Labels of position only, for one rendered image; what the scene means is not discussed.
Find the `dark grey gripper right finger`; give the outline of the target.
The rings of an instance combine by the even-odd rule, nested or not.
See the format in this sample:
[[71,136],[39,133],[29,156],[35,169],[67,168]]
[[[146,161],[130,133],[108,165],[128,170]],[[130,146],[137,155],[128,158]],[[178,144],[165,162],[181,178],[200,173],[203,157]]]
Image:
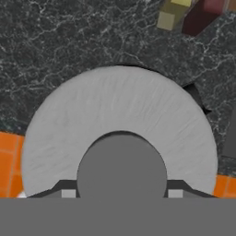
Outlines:
[[184,180],[168,180],[164,196],[166,198],[214,198],[213,195],[193,189]]

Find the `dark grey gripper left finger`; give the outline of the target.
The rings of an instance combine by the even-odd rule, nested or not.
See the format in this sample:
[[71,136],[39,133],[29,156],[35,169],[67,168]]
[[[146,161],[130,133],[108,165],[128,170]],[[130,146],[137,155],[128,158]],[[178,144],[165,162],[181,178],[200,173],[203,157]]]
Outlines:
[[79,198],[76,180],[61,180],[52,189],[31,195],[30,198]]

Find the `pale yellow block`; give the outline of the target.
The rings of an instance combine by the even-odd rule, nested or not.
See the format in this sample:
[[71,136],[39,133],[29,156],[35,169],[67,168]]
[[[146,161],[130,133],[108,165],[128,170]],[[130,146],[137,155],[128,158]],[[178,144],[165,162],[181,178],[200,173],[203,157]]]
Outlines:
[[173,30],[191,5],[192,0],[165,0],[159,11],[157,27]]

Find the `dark red box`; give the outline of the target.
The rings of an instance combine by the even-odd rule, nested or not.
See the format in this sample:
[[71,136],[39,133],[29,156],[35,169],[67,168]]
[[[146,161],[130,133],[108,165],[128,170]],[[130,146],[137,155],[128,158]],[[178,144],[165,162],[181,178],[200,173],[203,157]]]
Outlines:
[[197,36],[223,14],[228,0],[198,0],[183,21],[182,33]]

